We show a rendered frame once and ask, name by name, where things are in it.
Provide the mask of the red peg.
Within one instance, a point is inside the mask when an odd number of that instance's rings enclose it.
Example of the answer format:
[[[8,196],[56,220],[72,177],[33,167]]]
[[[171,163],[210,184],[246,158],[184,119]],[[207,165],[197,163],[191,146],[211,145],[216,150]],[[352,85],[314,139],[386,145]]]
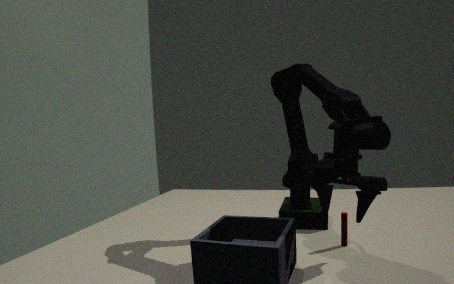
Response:
[[[348,224],[348,216],[347,212],[341,212],[341,246],[347,246],[347,236],[348,236],[348,230],[347,230],[347,224]]]

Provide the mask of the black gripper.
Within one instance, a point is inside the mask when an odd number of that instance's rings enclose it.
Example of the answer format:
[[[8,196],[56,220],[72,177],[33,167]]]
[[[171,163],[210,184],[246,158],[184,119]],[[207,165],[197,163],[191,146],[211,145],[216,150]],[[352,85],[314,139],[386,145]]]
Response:
[[[338,153],[344,154],[348,166],[348,172],[345,176],[338,176],[342,177],[342,180],[337,177],[333,182],[325,180],[315,181],[313,171],[309,171],[306,175],[306,182],[311,183],[309,186],[316,190],[323,215],[328,213],[333,192],[333,185],[328,185],[328,183],[357,186],[361,191],[356,191],[358,197],[356,222],[360,223],[375,197],[381,194],[380,191],[387,191],[388,182],[385,177],[361,176],[361,173],[358,173],[358,159],[362,159],[359,150],[333,149],[333,153],[330,153],[330,156],[338,157]],[[347,180],[347,178],[350,180]]]

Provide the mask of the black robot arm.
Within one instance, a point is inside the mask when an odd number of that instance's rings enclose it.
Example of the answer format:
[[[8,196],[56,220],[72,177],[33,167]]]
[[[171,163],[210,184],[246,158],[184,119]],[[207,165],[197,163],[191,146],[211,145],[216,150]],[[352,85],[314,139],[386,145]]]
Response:
[[[334,120],[329,126],[334,130],[334,149],[382,150],[391,140],[391,131],[381,115],[371,116],[356,93],[335,86],[311,65],[296,63],[275,72],[271,86],[283,106],[291,148],[288,171],[282,178],[283,185],[290,188],[289,209],[312,209],[311,183],[306,182],[309,171],[313,171],[315,181],[327,182],[348,172],[343,153],[338,153],[338,157],[324,153],[318,161],[317,154],[309,150],[299,103],[302,85],[321,100],[322,108]]]

